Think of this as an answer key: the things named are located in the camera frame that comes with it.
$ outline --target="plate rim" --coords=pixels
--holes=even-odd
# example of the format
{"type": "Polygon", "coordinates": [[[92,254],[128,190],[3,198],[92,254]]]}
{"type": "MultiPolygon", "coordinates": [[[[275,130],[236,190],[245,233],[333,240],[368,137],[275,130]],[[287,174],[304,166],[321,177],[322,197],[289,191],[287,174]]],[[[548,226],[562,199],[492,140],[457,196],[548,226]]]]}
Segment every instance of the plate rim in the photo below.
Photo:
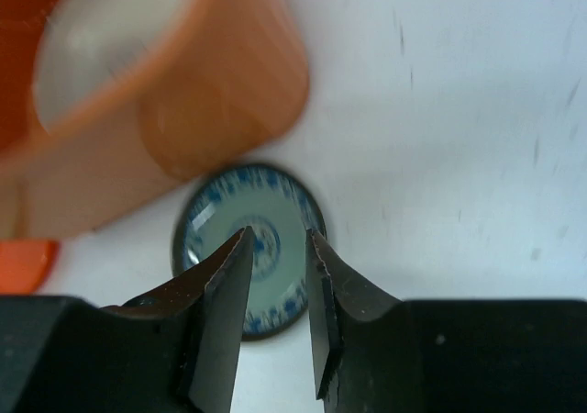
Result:
{"type": "MultiPolygon", "coordinates": [[[[312,195],[312,193],[310,192],[310,190],[308,190],[305,184],[302,183],[295,175],[291,174],[289,170],[284,169],[281,166],[270,162],[232,163],[220,170],[211,172],[210,174],[206,175],[204,181],[201,184],[199,184],[191,194],[189,194],[187,200],[183,204],[182,212],[180,213],[179,217],[177,218],[174,224],[172,234],[171,264],[173,277],[176,277],[177,275],[185,271],[183,269],[183,241],[185,240],[187,226],[184,223],[188,215],[190,214],[190,211],[194,206],[194,203],[210,184],[212,184],[225,174],[233,172],[239,168],[257,168],[263,170],[271,170],[287,177],[291,182],[295,183],[306,194],[310,207],[316,213],[316,219],[318,222],[318,226],[320,227],[319,230],[324,235],[324,238],[327,240],[327,226],[320,206],[316,202],[314,195],[312,195]]],[[[284,329],[287,329],[290,325],[294,324],[294,322],[297,321],[302,316],[302,314],[304,314],[305,310],[307,309],[307,306],[308,302],[306,299],[304,305],[300,308],[298,313],[290,317],[283,324],[276,326],[275,328],[260,330],[259,332],[254,333],[245,332],[245,330],[243,329],[243,339],[250,340],[257,338],[266,338],[268,336],[272,336],[273,334],[279,333],[284,329]]]]}

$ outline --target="orange object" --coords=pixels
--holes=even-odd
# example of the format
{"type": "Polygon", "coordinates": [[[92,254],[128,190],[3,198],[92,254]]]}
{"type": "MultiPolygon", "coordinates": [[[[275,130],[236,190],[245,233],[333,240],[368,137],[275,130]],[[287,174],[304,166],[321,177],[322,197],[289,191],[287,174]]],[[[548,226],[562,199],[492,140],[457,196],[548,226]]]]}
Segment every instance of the orange object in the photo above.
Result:
{"type": "Polygon", "coordinates": [[[281,136],[305,105],[305,50],[283,0],[193,0],[48,135],[30,78],[54,2],[0,0],[0,238],[99,227],[281,136]]]}
{"type": "Polygon", "coordinates": [[[0,242],[0,294],[30,294],[45,281],[59,243],[50,240],[0,242]]]}

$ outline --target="white table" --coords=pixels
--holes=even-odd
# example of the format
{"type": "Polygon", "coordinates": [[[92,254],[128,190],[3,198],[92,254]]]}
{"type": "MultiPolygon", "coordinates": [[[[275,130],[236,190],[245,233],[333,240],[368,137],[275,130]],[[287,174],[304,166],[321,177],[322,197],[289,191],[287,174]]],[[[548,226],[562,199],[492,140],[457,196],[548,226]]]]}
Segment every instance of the white table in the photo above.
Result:
{"type": "MultiPolygon", "coordinates": [[[[587,0],[289,2],[310,100],[249,157],[308,184],[346,261],[399,297],[587,296],[587,0]]],[[[193,187],[67,241],[42,292],[169,279],[193,187]]],[[[323,411],[307,318],[243,344],[233,411],[323,411]]]]}

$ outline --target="blue patterned plate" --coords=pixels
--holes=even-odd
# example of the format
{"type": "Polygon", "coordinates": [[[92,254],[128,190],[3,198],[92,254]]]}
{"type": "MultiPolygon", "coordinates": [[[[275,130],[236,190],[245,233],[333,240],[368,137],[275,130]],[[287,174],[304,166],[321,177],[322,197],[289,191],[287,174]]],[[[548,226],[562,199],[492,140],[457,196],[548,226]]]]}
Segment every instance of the blue patterned plate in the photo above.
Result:
{"type": "Polygon", "coordinates": [[[317,229],[326,235],[316,201],[292,176],[251,164],[210,179],[180,218],[172,267],[174,274],[182,273],[246,226],[256,237],[243,331],[266,335],[294,321],[307,305],[305,231],[317,229]]]}

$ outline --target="orange bin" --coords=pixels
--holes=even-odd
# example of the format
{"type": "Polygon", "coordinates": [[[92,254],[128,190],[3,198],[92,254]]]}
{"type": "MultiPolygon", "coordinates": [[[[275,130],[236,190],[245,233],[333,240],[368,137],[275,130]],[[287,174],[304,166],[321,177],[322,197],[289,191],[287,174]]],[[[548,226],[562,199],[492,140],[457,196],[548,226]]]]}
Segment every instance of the orange bin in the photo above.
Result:
{"type": "Polygon", "coordinates": [[[157,49],[60,118],[31,95],[57,0],[0,0],[0,238],[94,229],[281,136],[308,91],[283,0],[193,0],[157,49]]]}

